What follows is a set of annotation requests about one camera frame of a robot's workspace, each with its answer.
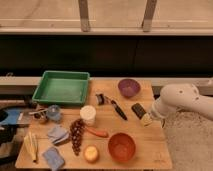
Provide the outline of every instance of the gray cloth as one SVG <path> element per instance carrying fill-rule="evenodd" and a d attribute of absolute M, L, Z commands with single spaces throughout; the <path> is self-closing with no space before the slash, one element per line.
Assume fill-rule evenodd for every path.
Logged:
<path fill-rule="evenodd" d="M 68 139 L 69 133 L 65 128 L 62 128 L 60 125 L 56 125 L 48 131 L 47 136 L 49 140 L 56 145 Z"/>
<path fill-rule="evenodd" d="M 47 164 L 52 171 L 57 171 L 64 165 L 64 159 L 60 156 L 58 150 L 54 147 L 50 147 L 45 151 L 42 156 L 45 158 Z"/>

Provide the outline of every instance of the orange bowl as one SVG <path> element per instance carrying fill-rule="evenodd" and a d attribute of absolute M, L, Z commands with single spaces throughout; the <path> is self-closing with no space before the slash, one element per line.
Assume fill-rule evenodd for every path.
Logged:
<path fill-rule="evenodd" d="M 127 134 L 117 133 L 108 142 L 109 153 L 118 162 L 127 162 L 135 154 L 135 142 Z"/>

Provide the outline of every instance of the yellow object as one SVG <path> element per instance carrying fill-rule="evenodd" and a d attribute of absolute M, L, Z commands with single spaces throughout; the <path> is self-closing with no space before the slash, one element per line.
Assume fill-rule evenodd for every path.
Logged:
<path fill-rule="evenodd" d="M 99 156 L 98 149 L 93 145 L 86 147 L 86 149 L 84 150 L 84 157 L 86 161 L 90 163 L 97 161 L 98 156 Z"/>
<path fill-rule="evenodd" d="M 148 126 L 152 123 L 152 119 L 150 118 L 148 113 L 143 115 L 143 117 L 141 118 L 141 123 L 143 126 Z"/>
<path fill-rule="evenodd" d="M 24 145 L 27 149 L 27 152 L 30 154 L 33 162 L 36 162 L 37 160 L 37 151 L 38 151 L 38 142 L 36 139 L 36 135 L 29 132 L 24 137 Z"/>

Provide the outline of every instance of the paper cup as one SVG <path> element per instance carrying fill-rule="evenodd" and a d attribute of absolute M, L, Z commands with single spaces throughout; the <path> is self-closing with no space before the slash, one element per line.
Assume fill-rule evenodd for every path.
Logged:
<path fill-rule="evenodd" d="M 80 116 L 86 125 L 92 126 L 95 123 L 96 110 L 93 106 L 84 106 L 80 110 Z"/>

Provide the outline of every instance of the blue cloth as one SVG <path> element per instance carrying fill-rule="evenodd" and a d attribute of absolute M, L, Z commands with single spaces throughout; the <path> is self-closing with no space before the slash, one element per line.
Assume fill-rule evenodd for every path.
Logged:
<path fill-rule="evenodd" d="M 54 147 L 50 147 L 42 156 L 45 158 L 52 171 L 59 170 L 65 163 L 58 150 Z"/>
<path fill-rule="evenodd" d="M 0 122 L 0 125 L 16 125 L 19 115 L 21 113 L 21 109 L 19 108 L 11 108 L 6 109 L 5 112 L 8 113 L 8 117 Z"/>

